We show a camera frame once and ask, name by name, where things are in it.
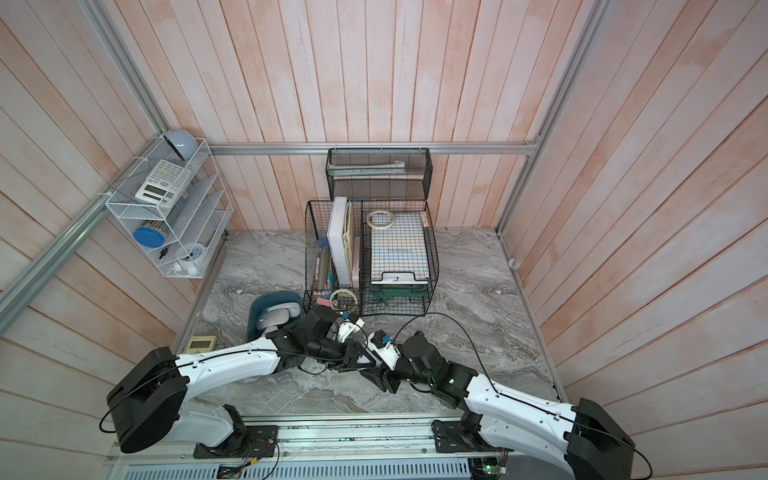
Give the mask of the silver computer mouse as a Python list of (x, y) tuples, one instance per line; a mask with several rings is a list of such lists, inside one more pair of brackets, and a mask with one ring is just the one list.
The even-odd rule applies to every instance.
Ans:
[(256, 329), (279, 328), (292, 320), (299, 319), (302, 308), (296, 302), (283, 302), (264, 309), (256, 318)]

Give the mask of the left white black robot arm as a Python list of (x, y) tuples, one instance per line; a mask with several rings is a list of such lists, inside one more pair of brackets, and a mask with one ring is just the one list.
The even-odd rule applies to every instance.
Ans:
[(120, 450), (137, 453), (161, 441), (194, 442), (213, 456), (242, 453), (248, 429), (229, 404), (206, 407), (195, 398), (240, 380), (269, 376), (314, 359), (340, 372), (381, 366), (363, 323), (326, 306), (294, 316), (273, 309), (254, 321), (251, 341), (207, 353), (175, 355), (167, 347), (147, 354), (108, 394), (106, 418)]

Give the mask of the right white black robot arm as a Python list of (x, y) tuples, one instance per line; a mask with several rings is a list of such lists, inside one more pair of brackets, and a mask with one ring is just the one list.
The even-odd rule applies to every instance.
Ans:
[(423, 384), (443, 405), (463, 412), (459, 440), (475, 450), (520, 452), (576, 479), (628, 479), (635, 444), (598, 403), (554, 402), (508, 388), (468, 366), (446, 360), (422, 332), (397, 344), (384, 331), (366, 338), (376, 359), (373, 379), (390, 391), (402, 381)]

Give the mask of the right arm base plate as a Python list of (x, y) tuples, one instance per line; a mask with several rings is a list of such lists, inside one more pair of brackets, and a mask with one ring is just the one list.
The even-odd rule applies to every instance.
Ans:
[(441, 421), (431, 424), (435, 449), (438, 453), (493, 452), (494, 447), (479, 435), (480, 424), (474, 420)]

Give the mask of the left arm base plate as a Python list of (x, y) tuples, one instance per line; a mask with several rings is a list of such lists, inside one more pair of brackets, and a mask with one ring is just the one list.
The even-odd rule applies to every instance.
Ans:
[(243, 459), (272, 458), (276, 453), (279, 427), (277, 425), (254, 425), (235, 432), (217, 447), (197, 444), (194, 459)]

